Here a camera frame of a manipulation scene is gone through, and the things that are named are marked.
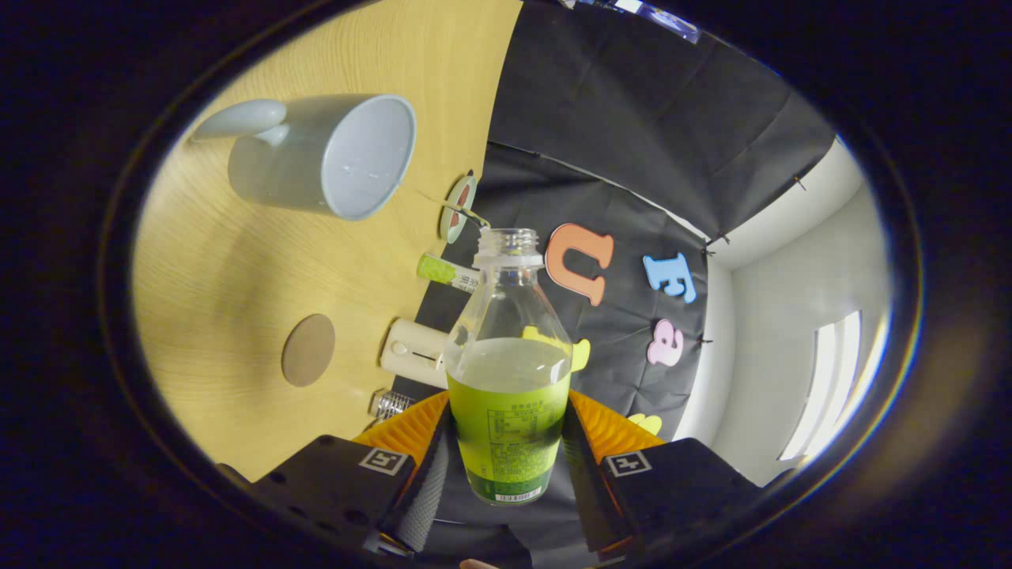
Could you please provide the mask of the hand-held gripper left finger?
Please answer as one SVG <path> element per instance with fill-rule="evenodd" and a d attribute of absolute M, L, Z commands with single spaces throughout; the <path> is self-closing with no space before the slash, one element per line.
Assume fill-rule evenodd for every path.
<path fill-rule="evenodd" d="M 253 493 L 341 551 L 412 558 L 440 507 L 451 437 L 442 392 L 355 439 L 320 435 L 257 480 Z"/>

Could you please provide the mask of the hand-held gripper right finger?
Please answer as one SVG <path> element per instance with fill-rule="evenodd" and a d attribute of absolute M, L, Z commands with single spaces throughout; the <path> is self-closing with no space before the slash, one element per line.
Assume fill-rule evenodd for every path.
<path fill-rule="evenodd" d="M 693 437 L 663 442 L 571 391 L 563 420 L 580 522 L 601 558 L 704 558 L 772 514 L 795 469 L 755 484 Z"/>

